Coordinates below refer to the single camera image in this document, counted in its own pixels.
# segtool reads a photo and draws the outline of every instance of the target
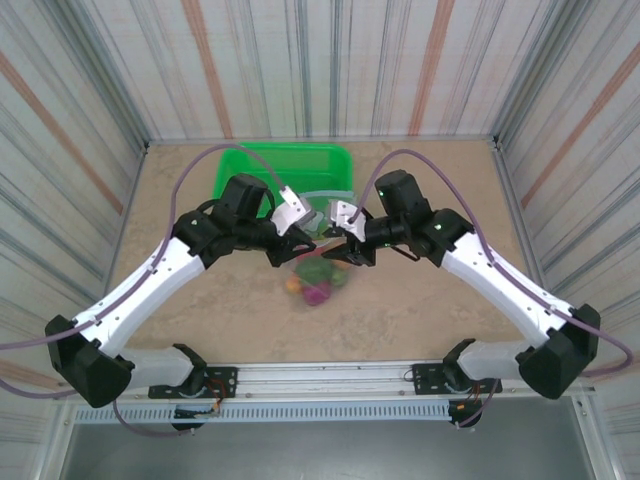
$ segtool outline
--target metal base plate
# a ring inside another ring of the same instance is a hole
[[[466,391],[456,391],[448,383],[444,376],[444,366],[441,363],[417,363],[411,366],[413,374],[413,387],[416,395],[446,395],[470,393],[471,387]],[[480,380],[480,394],[489,393],[495,378]],[[502,392],[502,382],[498,382],[496,393]]]
[[[205,372],[207,378],[216,379],[222,382],[224,388],[219,382],[210,382],[209,386],[202,389],[195,395],[185,395],[180,391],[180,387],[170,387],[168,385],[155,385],[149,387],[149,398],[152,399],[194,399],[194,398],[235,398],[236,387],[238,385],[238,368],[237,367],[218,367],[208,366]]]

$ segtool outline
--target tan floor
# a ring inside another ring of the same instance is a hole
[[[352,154],[359,192],[378,161],[407,147],[433,159],[474,208],[492,246],[522,268],[509,214],[485,142],[358,142]],[[115,274],[120,281],[148,257],[166,228],[170,190],[203,146],[152,147],[135,196]],[[178,212],[205,201],[218,155],[192,172]],[[404,168],[418,180],[433,208],[461,208],[419,161],[401,157],[385,171]],[[372,196],[368,208],[382,212]],[[375,268],[354,269],[349,284],[319,307],[307,307],[284,289],[288,271],[273,269],[264,254],[236,252],[171,297],[129,346],[160,348],[186,343],[209,362],[298,362],[435,359],[458,341],[520,338],[500,312],[470,287],[423,260],[413,263],[382,251]]]

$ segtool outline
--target purple cable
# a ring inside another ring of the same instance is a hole
[[[136,435],[142,435],[143,437],[151,437],[151,438],[175,438],[180,437],[182,435],[186,435],[187,433],[191,433],[191,430],[182,430],[180,432],[156,432],[154,430],[147,430],[146,428],[134,427],[120,415],[120,411],[118,410],[118,405],[116,401],[113,401],[113,413],[116,415],[116,418],[120,422],[120,424],[129,430],[130,432],[135,433]]]
[[[173,224],[176,219],[176,197],[178,194],[178,190],[182,185],[182,182],[184,181],[186,176],[189,174],[189,172],[193,169],[193,167],[195,167],[200,162],[200,160],[202,160],[204,157],[218,150],[226,150],[229,148],[234,150],[240,150],[241,152],[244,152],[247,155],[255,158],[271,174],[271,176],[273,177],[275,182],[278,184],[280,189],[284,190],[285,184],[283,183],[282,179],[278,176],[278,174],[275,172],[273,167],[269,165],[269,163],[267,163],[267,161],[264,158],[262,158],[257,153],[252,152],[248,148],[242,147],[240,145],[236,145],[234,143],[223,143],[221,145],[214,145],[213,147],[207,148],[206,150],[201,152],[198,156],[196,156],[191,161],[191,163],[189,163],[189,165],[187,165],[187,168],[184,169],[184,171],[182,172],[182,174],[180,175],[180,177],[178,178],[178,180],[176,181],[173,187],[173,190],[171,192],[171,205],[169,209],[169,224],[167,225],[167,230],[165,232],[164,238],[162,239],[162,244],[160,245],[160,249],[158,250],[156,258],[151,262],[150,269],[146,270],[140,276],[140,278],[138,278],[138,280],[136,280],[136,282],[133,285],[131,285],[131,287],[126,292],[124,292],[118,299],[116,299],[113,303],[107,306],[100,313],[96,314],[95,320],[89,320],[87,322],[84,322],[81,325],[78,325],[77,327],[74,327],[64,332],[56,333],[54,335],[50,335],[47,337],[36,338],[34,340],[27,340],[24,342],[0,344],[0,351],[15,350],[18,348],[26,348],[26,347],[35,347],[38,345],[45,345],[47,343],[55,342],[57,340],[62,340],[63,338],[70,337],[94,325],[96,322],[100,321],[101,319],[109,315],[113,310],[115,310],[120,305],[122,305],[125,301],[127,301],[127,299],[131,297],[131,295],[133,295],[140,288],[140,286],[147,280],[147,278],[149,278],[149,276],[151,275],[151,272],[155,270],[155,268],[158,266],[158,263],[160,263],[160,260],[164,256],[164,253],[167,251],[167,247],[169,246],[169,241],[171,240],[171,232],[173,231]]]
[[[75,390],[65,390],[63,392],[53,392],[53,393],[34,393],[27,392],[26,390],[21,390],[19,388],[14,387],[13,385],[8,384],[3,379],[0,378],[0,387],[5,389],[9,393],[13,393],[14,395],[18,395],[19,397],[25,398],[33,398],[35,400],[43,400],[47,398],[63,398],[68,397],[69,395],[73,395],[76,393]]]
[[[463,420],[463,421],[459,422],[457,424],[458,427],[464,427],[465,425],[468,425],[469,423],[473,422],[476,418],[478,418],[480,416],[480,414],[482,414],[482,412],[487,408],[487,405],[489,405],[489,402],[493,398],[494,393],[496,393],[496,389],[498,388],[498,383],[500,383],[500,380],[496,380],[495,382],[493,382],[493,386],[491,387],[491,391],[489,392],[489,396],[487,397],[487,399],[484,402],[482,402],[482,405],[480,405],[480,408],[478,409],[478,411],[476,413],[474,413],[473,415],[471,415],[466,420]]]
[[[382,161],[380,161],[378,166],[373,170],[373,173],[371,174],[371,178],[369,178],[369,181],[367,182],[367,185],[364,188],[364,192],[362,194],[362,197],[360,197],[360,202],[358,203],[358,208],[356,209],[356,212],[353,214],[353,216],[349,219],[350,223],[353,223],[355,221],[355,219],[358,217],[358,215],[360,215],[360,213],[362,212],[362,208],[364,207],[364,203],[367,200],[367,197],[369,196],[369,193],[371,192],[371,189],[373,188],[373,185],[374,185],[376,179],[380,175],[380,172],[382,171],[382,168],[393,157],[395,157],[397,155],[401,155],[403,153],[406,153],[407,155],[412,155],[412,156],[416,157],[418,160],[421,160],[422,162],[426,163],[427,166],[429,166],[429,168],[431,168],[431,170],[433,170],[438,175],[438,177],[440,177],[440,179],[447,185],[447,187],[449,187],[449,190],[451,190],[451,193],[453,193],[453,195],[456,197],[458,202],[460,202],[460,205],[462,205],[462,208],[464,209],[464,211],[469,216],[469,219],[471,220],[471,223],[473,224],[473,226],[474,226],[474,228],[476,230],[476,233],[478,234],[478,240],[480,240],[480,244],[482,245],[482,250],[484,250],[484,253],[487,256],[487,259],[489,260],[489,263],[493,267],[495,267],[495,269],[498,272],[500,272],[500,274],[505,279],[507,279],[518,290],[520,290],[522,293],[524,293],[527,297],[529,297],[531,300],[536,302],[538,305],[541,305],[544,309],[553,311],[553,313],[555,313],[557,316],[562,318],[565,322],[568,322],[571,325],[574,325],[574,326],[576,326],[576,327],[578,327],[578,328],[580,328],[582,330],[585,330],[585,331],[589,332],[592,335],[596,335],[596,336],[602,338],[603,340],[606,340],[607,342],[615,345],[616,347],[618,347],[620,350],[622,350],[625,353],[625,355],[626,355],[625,360],[622,361],[621,363],[619,363],[618,365],[614,365],[613,367],[598,368],[598,369],[595,369],[595,370],[591,370],[589,372],[583,372],[582,376],[584,376],[584,377],[595,377],[595,376],[599,376],[599,375],[608,375],[610,373],[616,373],[616,372],[619,372],[620,370],[623,370],[623,369],[627,368],[629,365],[631,365],[633,363],[633,351],[629,347],[627,347],[624,343],[622,343],[620,340],[618,340],[615,337],[612,337],[611,335],[609,335],[606,332],[603,332],[602,330],[598,330],[597,328],[593,328],[593,327],[591,327],[589,325],[585,325],[584,323],[580,322],[579,320],[577,320],[577,319],[575,319],[573,317],[570,317],[569,315],[567,315],[567,314],[565,314],[563,312],[554,310],[553,307],[551,306],[551,304],[547,303],[544,299],[540,298],[534,292],[532,292],[527,287],[522,285],[502,265],[500,265],[498,262],[496,262],[495,257],[493,256],[493,253],[491,252],[491,247],[489,247],[489,244],[488,244],[487,239],[486,239],[486,237],[484,235],[484,232],[483,232],[482,228],[480,227],[480,222],[478,222],[478,219],[473,214],[473,211],[471,210],[471,207],[469,206],[469,204],[462,197],[462,194],[460,193],[460,191],[456,188],[456,186],[453,184],[453,182],[451,182],[451,180],[449,180],[449,178],[444,174],[444,172],[442,170],[440,170],[440,168],[438,168],[438,166],[435,163],[433,163],[431,160],[429,160],[427,157],[425,157],[424,155],[422,155],[419,152],[416,152],[414,150],[410,150],[408,148],[401,148],[399,150],[395,150],[395,151],[389,153],[386,157],[384,157],[382,159]]]

